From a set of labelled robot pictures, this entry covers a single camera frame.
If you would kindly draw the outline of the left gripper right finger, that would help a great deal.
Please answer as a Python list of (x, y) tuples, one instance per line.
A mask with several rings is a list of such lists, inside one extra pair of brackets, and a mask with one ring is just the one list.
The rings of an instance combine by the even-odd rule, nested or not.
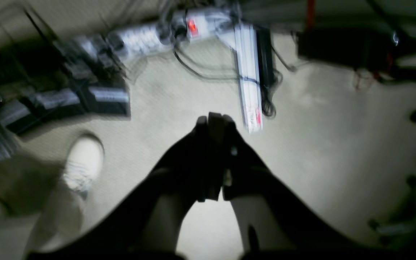
[(401, 260), (389, 250), (363, 246), (307, 207), (225, 123), (227, 170), (223, 197), (232, 205), (245, 248), (243, 260)]

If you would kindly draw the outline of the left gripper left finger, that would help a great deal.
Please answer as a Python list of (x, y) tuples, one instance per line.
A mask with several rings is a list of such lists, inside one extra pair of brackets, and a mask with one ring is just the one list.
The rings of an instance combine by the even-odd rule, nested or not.
[(170, 147), (148, 176), (102, 222), (52, 250), (29, 250), (29, 260), (177, 259), (183, 219), (196, 201), (212, 198), (209, 120)]

